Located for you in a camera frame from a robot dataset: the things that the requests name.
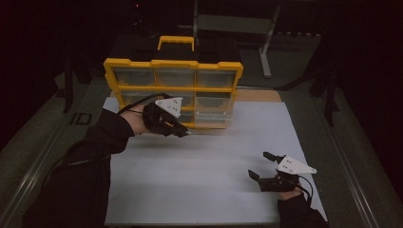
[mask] yellow organizer case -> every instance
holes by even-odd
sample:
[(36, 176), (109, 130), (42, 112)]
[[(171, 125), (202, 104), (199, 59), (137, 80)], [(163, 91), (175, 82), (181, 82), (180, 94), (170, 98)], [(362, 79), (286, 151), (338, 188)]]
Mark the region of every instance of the yellow organizer case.
[[(161, 36), (158, 49), (162, 43), (187, 43), (194, 51), (193, 37)], [(237, 83), (243, 71), (240, 62), (132, 62), (117, 58), (107, 58), (104, 67), (106, 80), (120, 109), (148, 95), (164, 92), (182, 97), (179, 122), (189, 128), (226, 128), (229, 125)]]

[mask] clear plastic drawer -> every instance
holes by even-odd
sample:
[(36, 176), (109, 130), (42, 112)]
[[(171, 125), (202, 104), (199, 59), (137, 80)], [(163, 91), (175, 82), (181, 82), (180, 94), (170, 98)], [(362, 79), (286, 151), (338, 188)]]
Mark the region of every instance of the clear plastic drawer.
[(157, 68), (158, 86), (195, 86), (195, 70), (189, 68)]
[(193, 123), (193, 111), (181, 111), (181, 116), (178, 118), (178, 122), (182, 124)]
[(228, 113), (195, 113), (195, 126), (202, 128), (226, 128), (231, 120), (231, 115)]
[(198, 70), (196, 86), (199, 87), (232, 87), (234, 70)]
[(116, 79), (120, 85), (154, 86), (154, 73), (151, 68), (114, 67)]
[(227, 112), (230, 104), (230, 93), (196, 92), (196, 111)]
[[(134, 104), (137, 103), (138, 101), (140, 101), (141, 99), (146, 98), (149, 95), (152, 95), (154, 93), (157, 93), (157, 91), (132, 91), (132, 90), (123, 90), (122, 91), (122, 97), (125, 101), (125, 104), (129, 105), (129, 104)], [(150, 98), (144, 102), (142, 102), (142, 105), (147, 105), (151, 102), (155, 102), (157, 101), (157, 97), (154, 98)]]

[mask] hand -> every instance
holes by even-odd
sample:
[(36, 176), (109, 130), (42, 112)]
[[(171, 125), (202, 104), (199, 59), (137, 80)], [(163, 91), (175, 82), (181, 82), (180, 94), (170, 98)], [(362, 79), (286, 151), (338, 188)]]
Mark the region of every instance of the hand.
[(302, 194), (302, 190), (295, 187), (293, 191), (290, 192), (278, 192), (278, 197), (280, 200), (289, 200), (293, 197), (297, 197), (299, 195)]
[(142, 135), (143, 133), (151, 133), (144, 125), (143, 122), (143, 105), (136, 105), (126, 112), (121, 114), (121, 117), (125, 118), (130, 124), (134, 135)]

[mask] white paper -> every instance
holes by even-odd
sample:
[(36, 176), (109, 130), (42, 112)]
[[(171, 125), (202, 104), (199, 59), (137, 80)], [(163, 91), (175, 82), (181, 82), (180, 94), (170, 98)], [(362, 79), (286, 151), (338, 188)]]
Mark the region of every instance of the white paper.
[[(107, 98), (104, 108), (117, 112), (116, 99)], [(236, 102), (226, 129), (184, 138), (134, 137), (126, 151), (112, 156), (106, 224), (278, 222), (277, 193), (260, 192), (248, 176), (248, 169), (261, 178), (276, 175), (278, 164), (263, 151), (306, 163), (284, 103)], [(326, 218), (312, 176), (302, 176), (314, 186), (312, 207)]]

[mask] yellow handle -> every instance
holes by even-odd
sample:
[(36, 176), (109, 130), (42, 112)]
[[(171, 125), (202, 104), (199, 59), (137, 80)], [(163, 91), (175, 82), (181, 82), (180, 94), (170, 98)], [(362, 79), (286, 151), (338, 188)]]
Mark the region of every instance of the yellow handle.
[(192, 44), (192, 51), (195, 50), (195, 39), (191, 36), (161, 36), (158, 49), (161, 49), (163, 43)]

